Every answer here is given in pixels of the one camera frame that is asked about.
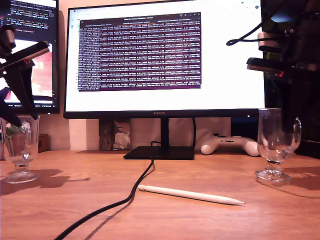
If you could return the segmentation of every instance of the glass handle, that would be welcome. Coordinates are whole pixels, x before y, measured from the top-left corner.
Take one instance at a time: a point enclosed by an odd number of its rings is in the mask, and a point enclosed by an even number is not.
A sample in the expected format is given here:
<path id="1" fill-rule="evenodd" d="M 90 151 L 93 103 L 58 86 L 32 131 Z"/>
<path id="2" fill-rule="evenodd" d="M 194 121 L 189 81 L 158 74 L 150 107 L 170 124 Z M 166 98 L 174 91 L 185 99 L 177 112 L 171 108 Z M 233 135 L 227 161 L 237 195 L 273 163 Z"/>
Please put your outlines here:
<path id="1" fill-rule="evenodd" d="M 24 133 L 24 141 L 25 141 L 25 149 L 23 151 L 23 156 L 28 158 L 29 157 L 29 152 L 30 148 L 32 146 L 32 131 L 31 131 L 31 124 L 30 122 L 24 121 L 22 122 L 21 126 L 21 131 Z"/>
<path id="2" fill-rule="evenodd" d="M 292 142 L 291 145 L 282 151 L 282 155 L 284 157 L 288 157 L 288 155 L 293 154 L 294 151 L 299 147 L 301 142 L 301 135 L 302 135 L 302 129 L 301 129 L 301 121 L 298 117 L 294 120 L 293 125 L 293 136 L 292 136 Z"/>

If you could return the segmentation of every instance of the monitor base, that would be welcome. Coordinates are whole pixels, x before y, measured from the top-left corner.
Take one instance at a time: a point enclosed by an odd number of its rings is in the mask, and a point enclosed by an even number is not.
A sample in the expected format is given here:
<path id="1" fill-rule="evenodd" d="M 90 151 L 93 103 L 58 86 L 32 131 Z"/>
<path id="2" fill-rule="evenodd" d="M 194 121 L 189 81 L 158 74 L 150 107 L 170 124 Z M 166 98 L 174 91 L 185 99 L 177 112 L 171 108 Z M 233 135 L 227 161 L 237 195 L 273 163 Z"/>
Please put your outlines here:
<path id="1" fill-rule="evenodd" d="M 163 150 L 161 146 L 138 146 L 126 154 L 124 159 L 153 159 L 157 160 L 194 160 L 195 150 L 192 146 L 169 146 Z"/>

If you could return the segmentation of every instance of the black monitor bezel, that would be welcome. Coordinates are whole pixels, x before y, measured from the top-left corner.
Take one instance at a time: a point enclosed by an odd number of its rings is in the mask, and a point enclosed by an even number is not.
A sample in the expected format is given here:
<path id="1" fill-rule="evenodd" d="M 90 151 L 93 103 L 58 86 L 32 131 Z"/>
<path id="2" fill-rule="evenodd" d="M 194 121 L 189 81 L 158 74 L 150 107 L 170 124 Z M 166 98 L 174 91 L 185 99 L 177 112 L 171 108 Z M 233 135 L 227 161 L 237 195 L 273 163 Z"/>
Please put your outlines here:
<path id="1" fill-rule="evenodd" d="M 150 118 L 163 118 L 163 117 L 165 118 L 229 118 L 229 117 L 259 116 L 259 111 L 257 108 L 146 110 L 146 111 L 66 111 L 68 54 L 69 54 L 69 25 L 70 25 L 71 11 L 88 9 L 88 8 L 94 9 L 94 8 L 104 8 L 104 7 L 118 7 L 118 6 L 156 4 L 156 3 L 168 3 L 168 2 L 186 2 L 186 1 L 196 1 L 196 0 L 161 0 L 161 1 L 148 1 L 148 2 L 123 3 L 123 4 L 111 4 L 111 5 L 99 5 L 99 6 L 82 6 L 82 7 L 68 8 L 63 117 L 65 119 L 104 119 L 104 118 L 150 119 Z"/>
<path id="2" fill-rule="evenodd" d="M 56 1 L 56 64 L 55 69 L 52 68 L 52 76 L 55 75 L 55 82 L 52 79 L 52 93 L 56 96 L 56 103 L 54 107 L 36 107 L 36 111 L 38 114 L 58 114 L 60 113 L 60 94 L 59 94 L 59 0 Z M 15 114 L 27 114 L 26 109 L 23 106 L 16 106 L 16 107 L 10 107 L 13 113 Z"/>

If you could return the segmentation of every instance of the black cable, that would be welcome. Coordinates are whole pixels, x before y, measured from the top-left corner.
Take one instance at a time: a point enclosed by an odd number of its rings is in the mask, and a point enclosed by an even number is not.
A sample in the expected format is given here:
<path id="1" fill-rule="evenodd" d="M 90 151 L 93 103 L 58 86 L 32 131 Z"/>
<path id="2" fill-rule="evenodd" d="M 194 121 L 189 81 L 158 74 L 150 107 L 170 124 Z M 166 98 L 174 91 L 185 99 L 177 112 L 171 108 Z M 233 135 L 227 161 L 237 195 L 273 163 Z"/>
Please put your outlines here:
<path id="1" fill-rule="evenodd" d="M 161 142 L 158 141 L 152 141 L 151 142 L 151 147 L 153 147 L 153 143 L 158 143 L 161 144 Z M 57 236 L 54 240 L 62 240 L 64 239 L 69 233 L 71 233 L 73 230 L 75 230 L 77 227 L 79 227 L 81 224 L 85 223 L 86 221 L 88 221 L 89 219 L 95 217 L 98 214 L 101 214 L 109 209 L 113 209 L 115 207 L 118 207 L 122 204 L 125 204 L 127 202 L 130 201 L 130 199 L 135 195 L 135 192 L 138 188 L 138 185 L 141 183 L 141 181 L 144 179 L 145 175 L 147 174 L 147 172 L 149 171 L 149 169 L 154 165 L 155 160 L 153 158 L 153 156 L 150 156 L 151 159 L 151 163 L 150 165 L 146 168 L 146 170 L 142 173 L 142 175 L 139 177 L 139 179 L 135 182 L 135 184 L 133 185 L 133 188 L 129 194 L 129 196 L 121 201 L 115 202 L 113 204 L 110 204 L 108 206 L 102 207 L 96 211 L 93 211 L 92 213 L 88 214 L 87 216 L 81 218 L 80 220 L 78 220 L 77 222 L 75 222 L 74 224 L 72 224 L 70 227 L 68 227 L 66 230 L 64 230 L 59 236 Z"/>
<path id="2" fill-rule="evenodd" d="M 238 42 L 245 42 L 243 41 L 246 37 L 250 36 L 251 34 L 253 34 L 255 31 L 257 31 L 259 28 L 261 28 L 267 21 L 269 21 L 273 15 L 276 14 L 276 12 L 278 12 L 278 10 L 285 4 L 287 0 L 282 0 L 282 2 L 275 8 L 275 10 L 263 21 L 261 21 L 261 23 L 259 23 L 258 26 L 256 26 L 254 29 L 252 29 L 250 32 L 248 32 L 247 34 L 243 35 L 242 37 L 238 38 L 238 39 L 232 39 L 226 42 L 227 46 L 232 46 Z"/>
<path id="3" fill-rule="evenodd" d="M 193 117 L 192 118 L 193 121 L 193 149 L 196 148 L 196 136 L 197 136 L 197 126 L 196 126 L 196 119 Z"/>
<path id="4" fill-rule="evenodd" d="M 259 39 L 240 39 L 239 42 L 261 42 L 261 41 L 277 41 L 277 40 L 286 40 L 287 37 L 265 37 L 265 38 L 259 38 Z"/>

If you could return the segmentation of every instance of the huawei logo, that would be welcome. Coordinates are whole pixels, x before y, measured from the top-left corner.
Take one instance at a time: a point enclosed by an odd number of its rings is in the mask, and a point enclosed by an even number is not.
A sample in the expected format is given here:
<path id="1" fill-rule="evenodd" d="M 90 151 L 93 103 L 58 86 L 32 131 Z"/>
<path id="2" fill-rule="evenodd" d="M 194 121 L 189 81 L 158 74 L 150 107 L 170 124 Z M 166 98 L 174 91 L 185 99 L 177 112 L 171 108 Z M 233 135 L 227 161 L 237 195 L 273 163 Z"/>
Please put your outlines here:
<path id="1" fill-rule="evenodd" d="M 154 111 L 153 115 L 166 115 L 165 111 Z"/>

